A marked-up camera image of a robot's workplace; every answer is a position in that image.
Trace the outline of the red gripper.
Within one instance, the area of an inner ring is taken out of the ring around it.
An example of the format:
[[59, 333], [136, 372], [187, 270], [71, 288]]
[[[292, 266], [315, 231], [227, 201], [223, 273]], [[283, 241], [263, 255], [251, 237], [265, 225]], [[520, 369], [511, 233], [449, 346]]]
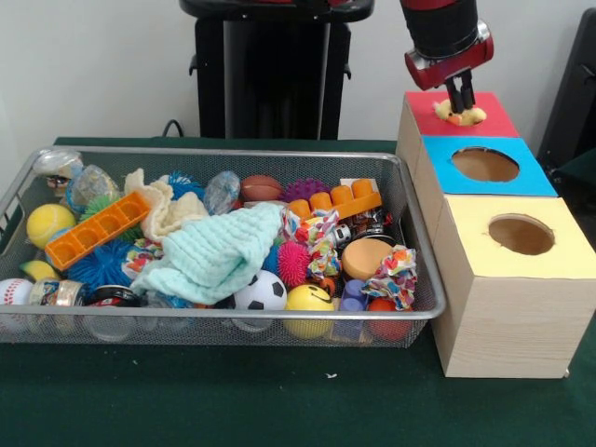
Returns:
[[[446, 58], [428, 59], [415, 49], [405, 53], [405, 64], [414, 83], [421, 90], [438, 88], [445, 83], [448, 91], [451, 110], [461, 114], [475, 105], [472, 86], [472, 73], [465, 72], [490, 61], [494, 56], [494, 41], [487, 23], [478, 21], [476, 40], [467, 49]], [[460, 91], [453, 79], [460, 75], [462, 84]]]

